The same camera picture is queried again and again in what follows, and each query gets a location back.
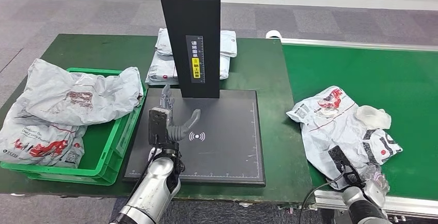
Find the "green table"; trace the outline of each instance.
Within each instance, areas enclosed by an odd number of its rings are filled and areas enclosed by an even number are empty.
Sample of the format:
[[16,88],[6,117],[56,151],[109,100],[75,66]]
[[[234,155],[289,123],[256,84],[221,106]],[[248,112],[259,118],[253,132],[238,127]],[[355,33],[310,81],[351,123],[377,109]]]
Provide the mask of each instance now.
[[[387,209],[436,217],[438,46],[282,42],[295,102],[336,85],[359,106],[382,108],[391,115],[388,133],[404,151],[382,166],[390,184]],[[310,171],[314,186],[325,183],[313,166]],[[327,200],[339,200],[330,191],[316,196],[323,207],[336,208],[336,201],[330,206]]]
[[[59,35],[41,58],[64,69],[136,66],[145,78],[156,40],[147,36]],[[221,88],[257,91],[266,187],[184,184],[177,199],[298,204],[310,190],[311,179],[299,126],[285,115],[293,100],[281,42],[238,39],[238,49],[238,56],[231,60],[229,79],[222,81]],[[24,85],[25,81],[0,109],[0,124]],[[122,173],[112,186],[93,186],[30,180],[0,169],[0,193],[127,196],[133,184],[122,182],[121,177]]]

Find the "crumpled plastic bag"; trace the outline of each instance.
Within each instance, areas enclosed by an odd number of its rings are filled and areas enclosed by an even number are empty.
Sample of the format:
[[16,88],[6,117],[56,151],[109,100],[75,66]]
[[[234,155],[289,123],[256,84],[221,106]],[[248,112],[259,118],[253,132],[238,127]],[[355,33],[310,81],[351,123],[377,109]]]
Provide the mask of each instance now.
[[[295,104],[286,114],[301,123],[306,157],[328,179],[338,177],[329,152],[339,146],[359,174],[368,165],[382,165],[402,148],[382,129],[370,129],[354,116],[358,105],[339,87],[331,86]],[[341,178],[335,189],[349,186]]]
[[[0,130],[0,161],[77,168],[84,155],[82,136],[87,126],[55,124],[35,116],[18,117],[23,108],[16,102],[6,115]],[[68,164],[59,163],[63,158]]]
[[123,117],[143,97],[138,69],[130,67],[118,76],[69,73],[36,59],[28,70],[23,94],[17,99],[23,110],[18,117],[37,116],[50,123],[92,125]]

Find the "black cable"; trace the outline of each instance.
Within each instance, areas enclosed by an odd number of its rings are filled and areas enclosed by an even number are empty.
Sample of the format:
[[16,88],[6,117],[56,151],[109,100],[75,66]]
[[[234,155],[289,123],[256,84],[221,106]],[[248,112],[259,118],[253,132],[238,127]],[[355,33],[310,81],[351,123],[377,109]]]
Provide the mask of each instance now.
[[345,168],[345,165],[344,165],[342,162],[341,162],[341,164],[342,164],[342,167],[343,167],[343,170],[342,170],[342,172],[341,172],[341,175],[339,175],[337,178],[335,178],[335,179],[333,179],[333,180],[331,180],[331,181],[329,181],[329,182],[327,182],[327,183],[325,183],[325,184],[323,184],[323,185],[320,185],[320,186],[316,187],[315,189],[312,189],[312,190],[306,195],[306,198],[304,198],[303,204],[301,205],[300,213],[299,213],[299,215],[298,215],[298,224],[301,224],[301,214],[303,213],[303,208],[304,208],[304,206],[306,205],[307,200],[309,200],[309,197],[310,197],[315,191],[321,189],[322,187],[324,187],[324,186],[326,186],[326,185],[332,184],[332,183],[334,183],[334,182],[340,180],[340,179],[343,177],[343,175],[345,174],[345,171],[346,171],[347,169]]
[[145,168],[142,171],[142,174],[140,175],[140,177],[138,178],[137,183],[135,183],[134,188],[132,189],[131,193],[129,194],[129,197],[127,198],[126,202],[124,203],[124,205],[127,204],[127,202],[129,201],[129,199],[131,199],[132,195],[135,193],[135,191],[138,189],[138,187],[140,186],[140,183],[142,182],[143,178],[146,175],[146,172],[148,171],[149,165],[150,163],[153,161],[153,159],[155,158],[155,155],[157,154],[157,150],[158,148],[155,148],[153,151],[153,154],[151,156],[151,158],[148,160],[148,163],[146,164]]

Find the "robotic arm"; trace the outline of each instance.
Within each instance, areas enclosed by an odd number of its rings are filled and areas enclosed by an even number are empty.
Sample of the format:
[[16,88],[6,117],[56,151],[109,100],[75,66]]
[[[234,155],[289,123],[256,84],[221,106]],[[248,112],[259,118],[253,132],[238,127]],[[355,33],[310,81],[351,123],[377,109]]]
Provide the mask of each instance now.
[[179,175],[185,166],[181,161],[178,142],[199,121],[201,111],[196,109],[184,125],[174,125],[174,102],[169,89],[169,85],[164,87],[160,106],[149,111],[149,144],[154,147],[154,153],[145,168],[148,173],[139,179],[141,183],[134,187],[134,193],[112,224],[158,223],[181,188]]

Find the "package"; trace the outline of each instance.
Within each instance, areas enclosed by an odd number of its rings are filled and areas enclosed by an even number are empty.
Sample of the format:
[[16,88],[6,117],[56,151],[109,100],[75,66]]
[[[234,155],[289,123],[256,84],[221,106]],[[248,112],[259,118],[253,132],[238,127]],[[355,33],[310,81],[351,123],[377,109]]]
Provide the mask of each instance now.
[[[220,55],[219,79],[229,76],[230,57]],[[177,85],[178,74],[172,56],[160,55],[158,51],[153,55],[151,66],[146,77],[148,85]]]
[[70,166],[77,168],[84,154],[82,136],[86,126],[49,123],[35,116],[18,117],[23,108],[16,102],[6,115],[0,130],[0,161],[51,166],[57,164],[73,144],[79,143],[76,146],[82,152]]
[[[402,148],[382,129],[370,129],[356,119],[358,105],[339,87],[331,86],[314,97],[295,104],[286,114],[301,123],[306,157],[328,179],[341,172],[333,158],[341,149],[358,174],[368,165],[382,165]],[[343,189],[349,184],[341,178],[331,186]]]
[[23,106],[18,117],[33,115],[50,123],[71,126],[99,124],[132,112],[142,97],[137,68],[103,77],[69,73],[36,59],[28,70],[24,92],[17,99]]
[[[157,52],[159,55],[173,55],[167,28],[160,28],[160,30],[158,31],[158,38],[155,47],[157,48]],[[237,56],[237,42],[235,31],[221,30],[221,55],[226,57]]]

